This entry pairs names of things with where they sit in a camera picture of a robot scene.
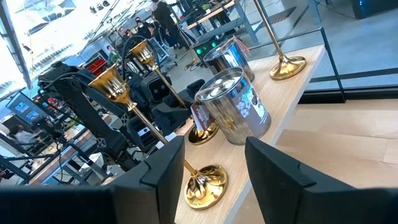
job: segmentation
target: computer monitor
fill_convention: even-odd
[[[26,123],[32,125],[34,119],[39,116],[48,116],[47,113],[39,108],[31,99],[23,93],[17,93],[6,105],[6,108],[14,112]]]

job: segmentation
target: gold stand base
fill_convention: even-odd
[[[215,205],[224,195],[228,176],[224,168],[210,165],[191,176],[185,187],[185,201],[189,207],[204,210]]]
[[[219,127],[216,123],[212,123],[209,128],[205,131],[199,131],[195,125],[193,125],[188,135],[188,141],[194,145],[200,145],[209,141],[214,135],[216,135]]]
[[[272,68],[270,72],[271,78],[273,80],[290,78],[301,72],[306,64],[305,58],[301,56],[288,58],[284,55],[279,59],[279,64]]]

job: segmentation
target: metal bucket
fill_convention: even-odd
[[[240,46],[233,38],[219,44],[209,51],[203,58],[214,75],[227,68],[241,67],[250,82],[254,80],[253,71],[244,58]]]
[[[271,124],[271,116],[242,68],[215,75],[195,98],[205,105],[232,144],[244,144],[248,136],[261,137]]]

